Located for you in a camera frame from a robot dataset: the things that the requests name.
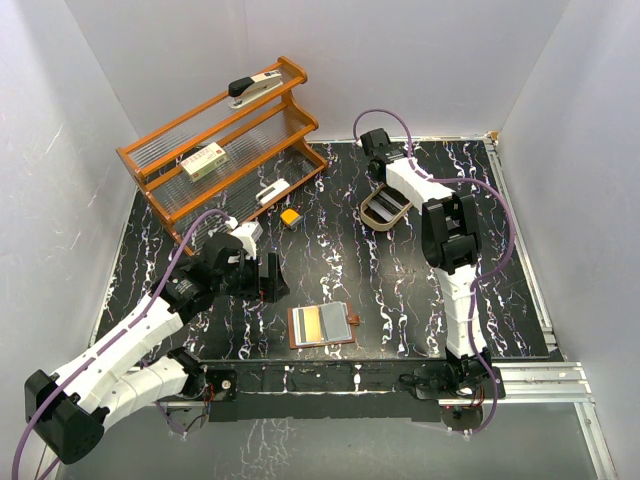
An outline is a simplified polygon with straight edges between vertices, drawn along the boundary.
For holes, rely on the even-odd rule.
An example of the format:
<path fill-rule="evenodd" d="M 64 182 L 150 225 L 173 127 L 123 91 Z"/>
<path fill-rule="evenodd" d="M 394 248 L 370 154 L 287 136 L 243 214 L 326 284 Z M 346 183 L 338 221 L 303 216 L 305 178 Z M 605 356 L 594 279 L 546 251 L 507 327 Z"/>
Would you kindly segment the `gold credit card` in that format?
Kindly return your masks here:
<path fill-rule="evenodd" d="M 293 317 L 297 345 L 316 345 L 324 341 L 320 309 L 318 307 L 297 308 L 294 310 Z"/>

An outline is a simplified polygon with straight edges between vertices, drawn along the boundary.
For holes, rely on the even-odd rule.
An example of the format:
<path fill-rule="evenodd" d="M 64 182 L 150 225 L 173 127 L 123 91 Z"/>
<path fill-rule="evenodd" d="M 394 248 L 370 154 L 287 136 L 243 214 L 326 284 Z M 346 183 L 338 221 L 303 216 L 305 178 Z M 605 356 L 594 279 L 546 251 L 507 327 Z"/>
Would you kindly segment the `brown leather card holder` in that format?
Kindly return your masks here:
<path fill-rule="evenodd" d="M 294 310 L 288 310 L 288 338 L 291 349 L 315 348 L 336 344 L 349 344 L 355 342 L 355 329 L 360 325 L 360 317 L 347 302 L 331 302 L 316 306 L 320 309 L 320 318 L 324 341 L 316 345 L 299 346 L 296 344 L 294 330 Z"/>

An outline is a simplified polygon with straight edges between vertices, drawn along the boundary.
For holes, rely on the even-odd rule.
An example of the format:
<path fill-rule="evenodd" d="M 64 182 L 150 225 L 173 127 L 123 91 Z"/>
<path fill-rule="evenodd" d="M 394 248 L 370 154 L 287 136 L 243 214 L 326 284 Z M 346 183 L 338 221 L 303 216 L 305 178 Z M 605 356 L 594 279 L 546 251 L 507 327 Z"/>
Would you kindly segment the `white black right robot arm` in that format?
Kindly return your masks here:
<path fill-rule="evenodd" d="M 387 232 L 410 208 L 419 211 L 421 250 L 434 269 L 444 301 L 447 323 L 446 363 L 437 385 L 424 383 L 460 397 L 471 395 L 488 377 L 486 344 L 477 314 L 470 314 L 471 284 L 479 260 L 481 239 L 476 205 L 470 194 L 456 193 L 431 179 L 417 161 L 391 144 L 387 132 L 374 129 L 360 136 L 368 171 L 379 186 L 360 204 L 361 221 Z"/>

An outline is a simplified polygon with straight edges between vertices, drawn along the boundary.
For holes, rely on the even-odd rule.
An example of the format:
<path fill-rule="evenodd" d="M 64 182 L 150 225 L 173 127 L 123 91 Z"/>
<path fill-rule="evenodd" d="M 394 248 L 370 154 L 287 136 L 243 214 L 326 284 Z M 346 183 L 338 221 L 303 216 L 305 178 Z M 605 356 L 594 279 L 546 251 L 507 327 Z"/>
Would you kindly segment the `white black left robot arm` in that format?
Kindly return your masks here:
<path fill-rule="evenodd" d="M 204 365 L 178 347 L 138 365 L 219 297 L 275 303 L 289 287 L 280 257 L 262 261 L 250 236 L 217 233 L 194 257 L 177 255 L 152 292 L 108 334 L 68 364 L 25 382 L 27 431 L 66 465 L 78 462 L 120 420 L 165 397 L 200 396 Z"/>

